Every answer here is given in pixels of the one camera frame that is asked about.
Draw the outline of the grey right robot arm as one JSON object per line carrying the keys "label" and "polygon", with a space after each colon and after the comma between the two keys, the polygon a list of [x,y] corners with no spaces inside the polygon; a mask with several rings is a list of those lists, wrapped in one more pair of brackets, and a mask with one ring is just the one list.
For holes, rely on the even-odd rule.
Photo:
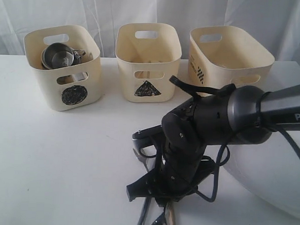
{"label": "grey right robot arm", "polygon": [[253,85],[220,89],[187,84],[177,77],[170,82],[191,98],[169,111],[161,124],[133,134],[137,152],[154,146],[155,165],[143,177],[127,185],[130,201],[152,197],[160,206],[199,194],[198,185],[209,175],[217,196],[219,170],[231,156],[229,145],[258,145],[273,132],[288,141],[300,160],[300,148],[289,135],[300,131],[300,85],[274,92]]}

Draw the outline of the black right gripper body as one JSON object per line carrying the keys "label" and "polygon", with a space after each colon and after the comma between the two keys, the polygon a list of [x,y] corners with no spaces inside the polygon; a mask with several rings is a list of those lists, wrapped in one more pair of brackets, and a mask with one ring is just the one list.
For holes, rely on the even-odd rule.
{"label": "black right gripper body", "polygon": [[155,164],[147,171],[147,197],[155,199],[181,200],[196,193],[198,185],[207,178],[207,158],[203,158],[195,169],[194,175],[188,179],[184,172],[174,169],[162,155],[155,155]]}

